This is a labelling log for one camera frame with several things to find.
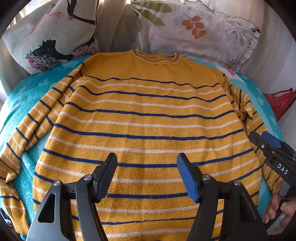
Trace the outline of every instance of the pillowcase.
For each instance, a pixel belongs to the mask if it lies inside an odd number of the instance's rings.
[[[100,52],[96,30],[97,0],[53,0],[8,28],[4,42],[15,61],[30,74]]]
[[[200,1],[134,1],[131,7],[146,53],[176,52],[238,72],[258,43],[254,24],[211,11]]]

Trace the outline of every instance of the green leaf print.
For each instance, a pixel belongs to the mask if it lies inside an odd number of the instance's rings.
[[[172,12],[172,8],[161,2],[134,2],[133,4],[136,4],[140,7],[149,8],[156,12]]]

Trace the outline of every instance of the orange leaf print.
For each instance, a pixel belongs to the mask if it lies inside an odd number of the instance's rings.
[[[194,28],[194,29],[192,30],[192,35],[194,36],[194,35],[196,35],[196,34],[197,34],[197,29]]]
[[[197,27],[197,28],[200,28],[200,29],[203,29],[205,26],[203,23],[201,22],[197,22],[197,23],[194,23],[194,25]]]
[[[202,18],[198,15],[195,15],[192,19],[183,13],[189,20],[183,20],[182,25],[186,26],[187,30],[191,30],[192,36],[194,36],[194,39],[200,39],[204,35],[207,34],[207,31],[204,29],[205,26],[202,22],[199,22]]]
[[[188,21],[188,20],[182,21],[182,25],[184,25],[184,26],[188,26],[189,24],[190,24],[190,21]]]
[[[200,21],[202,18],[200,17],[200,16],[194,16],[193,18],[192,18],[192,21],[194,21],[194,22],[198,22],[198,21]]]
[[[188,29],[188,30],[193,29],[193,23],[187,25],[186,29]]]
[[[207,31],[206,30],[201,30],[200,33],[203,34],[203,35],[206,35]]]

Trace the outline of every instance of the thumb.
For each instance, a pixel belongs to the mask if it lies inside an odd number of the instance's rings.
[[[281,210],[285,213],[289,218],[292,218],[295,210],[296,210],[296,201],[284,202],[281,205]]]

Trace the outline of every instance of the white stripe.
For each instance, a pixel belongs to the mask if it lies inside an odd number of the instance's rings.
[[[54,167],[54,166],[49,165],[49,164],[46,164],[46,163],[44,163],[44,162],[42,162],[40,160],[38,160],[37,163],[39,165],[42,165],[44,167],[48,167],[48,168],[50,168],[52,170],[55,170],[55,171],[58,171],[58,172],[70,174],[70,175],[77,176],[77,177],[83,177],[83,176],[85,176],[85,174],[82,174],[82,173],[72,172],[72,171],[68,171],[68,170],[62,169],[62,168]]]
[[[29,148],[31,148],[33,146],[33,144],[31,142],[28,145],[29,145]]]
[[[178,106],[178,105],[140,103],[140,102],[135,102],[135,101],[120,101],[120,100],[108,100],[108,99],[91,101],[91,100],[85,98],[84,96],[82,96],[79,93],[74,92],[72,95],[76,95],[76,96],[82,98],[83,100],[85,100],[86,102],[88,102],[90,104],[98,104],[98,103],[107,102],[107,103],[117,103],[117,104],[136,104],[136,105],[140,105],[140,106],[157,106],[157,107],[166,107],[166,108],[175,108],[175,109],[185,109],[185,108],[197,107],[197,108],[201,108],[201,109],[204,109],[204,110],[216,110],[216,109],[219,109],[220,107],[222,107],[224,105],[230,104],[230,102],[225,102],[225,103],[220,104],[220,105],[218,105],[216,107],[209,108],[209,107],[201,106],[201,105],[198,105],[198,104]]]
[[[44,116],[44,114],[36,106],[33,106],[33,109],[37,111],[39,115]]]
[[[94,82],[92,81],[85,81],[84,83],[86,82],[89,82],[91,83],[94,87],[96,88],[104,88],[104,87],[107,87],[107,86],[134,86],[134,87],[141,87],[141,88],[145,88],[145,89],[159,89],[159,90],[165,90],[165,91],[178,91],[178,92],[196,92],[195,90],[193,89],[189,89],[189,90],[178,90],[178,89],[174,89],[174,88],[162,88],[162,87],[158,87],[158,86],[146,86],[146,85],[135,85],[135,84],[105,84],[105,85],[102,85],[102,86],[99,86],[99,85],[96,85]],[[204,93],[197,93],[199,95],[207,95],[207,94],[210,94],[210,93],[214,93],[214,92],[219,92],[223,90],[222,88],[219,88],[218,90],[211,90],[211,91],[208,91],[208,92],[204,92]]]
[[[59,113],[57,112],[57,110],[55,108],[52,108],[53,112],[55,113],[56,116],[59,116]]]
[[[14,209],[19,209],[19,210],[24,210],[23,207],[17,207],[17,206],[5,206],[5,208],[14,208]]]
[[[80,123],[96,123],[96,124],[111,124],[111,125],[119,125],[119,126],[139,126],[139,127],[156,127],[156,128],[202,128],[202,129],[220,129],[224,128],[228,125],[231,125],[235,122],[238,122],[239,119],[231,120],[220,126],[202,126],[202,125],[162,125],[162,124],[139,124],[139,123],[130,123],[130,122],[118,122],[118,121],[103,121],[103,120],[82,120],[78,119],[67,112],[61,112],[60,115],[65,115],[72,120],[75,120]]]
[[[258,117],[256,120],[252,121],[251,124],[249,126],[247,126],[248,129],[251,128],[251,126],[256,123],[258,120],[260,120],[260,117]]]
[[[135,236],[141,236],[141,235],[156,235],[156,234],[164,234],[164,233],[184,233],[184,232],[189,232],[190,229],[159,229],[159,230],[132,232],[132,233],[106,234],[106,236],[108,239],[125,238],[125,237],[135,237]]]
[[[251,187],[252,185],[254,185],[255,183],[259,182],[261,180],[261,177],[259,177],[258,179],[254,180],[252,183],[250,183],[249,185],[245,186],[245,188],[249,188]]]
[[[4,172],[7,172],[7,169],[4,169],[4,168],[0,167],[0,170],[1,170],[1,171],[4,171]]]
[[[46,132],[46,130],[43,128],[43,125],[42,125],[42,123],[40,123],[40,128],[41,128],[41,130],[42,130],[42,132],[44,133],[44,134],[46,134],[47,132]]]
[[[63,143],[68,146],[76,147],[76,148],[86,148],[86,149],[93,149],[93,150],[105,150],[110,152],[132,152],[132,153],[148,153],[148,154],[158,154],[158,153],[195,153],[195,152],[211,152],[211,151],[220,151],[229,147],[234,147],[240,145],[242,143],[248,142],[249,139],[244,139],[239,142],[231,143],[225,146],[221,146],[218,148],[201,148],[201,149],[192,149],[192,150],[141,150],[141,149],[132,149],[132,148],[112,148],[112,147],[102,147],[102,146],[91,146],[91,145],[83,145],[83,144],[75,144],[72,142],[64,141],[60,138],[49,136],[48,139]]]
[[[22,120],[23,125],[28,129],[29,132],[32,132],[33,130]]]
[[[11,139],[15,142],[20,150],[24,150],[24,148],[17,142],[17,140],[13,136],[11,136]]]
[[[244,167],[254,161],[258,160],[258,158],[255,158],[255,159],[252,159],[246,163],[243,163],[239,166],[236,166],[236,167],[233,167],[233,168],[230,168],[228,170],[225,170],[225,171],[221,171],[221,172],[216,172],[216,173],[209,173],[212,177],[216,177],[216,176],[219,176],[219,175],[223,175],[223,174],[227,174],[227,173],[230,173],[234,170],[237,170],[241,167]],[[69,175],[73,175],[73,176],[77,176],[77,177],[83,177],[85,176],[86,174],[84,173],[79,173],[79,172],[72,172],[72,171],[68,171],[68,170],[65,170],[65,169],[62,169],[62,168],[58,168],[58,167],[55,167],[55,166],[51,166],[49,164],[46,164],[46,163],[43,163],[41,162],[40,160],[38,160],[38,163],[42,166],[45,166],[45,167],[48,167],[52,170],[55,170],[55,171],[59,171],[59,172],[62,172],[62,173],[66,173],[66,174],[69,174]],[[179,183],[179,182],[182,182],[182,179],[181,178],[173,178],[173,179],[124,179],[124,178],[113,178],[112,179],[112,182],[115,182],[115,183],[143,183],[143,184],[147,184],[147,183]]]
[[[76,200],[71,200],[71,204],[77,205]],[[101,208],[97,207],[96,209],[100,212],[106,213],[169,213],[169,212],[177,212],[177,211],[186,211],[197,209],[199,204],[187,207],[175,207],[168,209],[116,209],[116,208]]]
[[[60,81],[59,83],[61,83],[61,84],[65,85],[65,86],[68,86],[68,84],[67,84],[67,83],[65,83],[65,82],[63,82],[63,81]]]
[[[14,162],[8,157],[8,155],[5,152],[2,152],[2,154],[7,158],[7,160],[14,165],[16,168],[19,168],[19,166],[17,166],[16,164],[14,164]]]
[[[57,101],[57,99],[54,98],[54,97],[52,97],[50,94],[46,93],[45,95],[46,95],[48,98],[52,99],[53,101]]]
[[[37,188],[35,186],[33,186],[33,189],[36,190],[37,192],[40,192],[40,193],[43,193],[43,194],[46,194],[47,193],[46,191],[44,191],[44,190],[42,190],[40,188]]]
[[[179,183],[182,182],[181,178],[174,178],[174,179],[122,179],[122,178],[113,178],[112,182],[115,183]]]
[[[217,223],[214,225],[214,228],[220,227],[222,225],[222,223]]]
[[[245,162],[245,163],[243,163],[243,164],[241,164],[241,165],[239,165],[239,166],[236,166],[236,167],[230,168],[230,169],[225,170],[225,171],[216,172],[216,173],[214,173],[214,174],[211,174],[211,176],[212,176],[212,177],[216,177],[216,176],[219,176],[219,175],[223,175],[223,174],[230,173],[230,172],[232,172],[232,171],[234,171],[234,170],[237,170],[237,169],[239,169],[239,168],[241,168],[241,167],[245,167],[246,165],[249,165],[250,163],[252,163],[252,162],[254,162],[254,161],[257,161],[257,160],[258,160],[258,158],[254,158],[254,159],[252,159],[252,160],[250,160],[250,161],[248,161],[248,162]]]

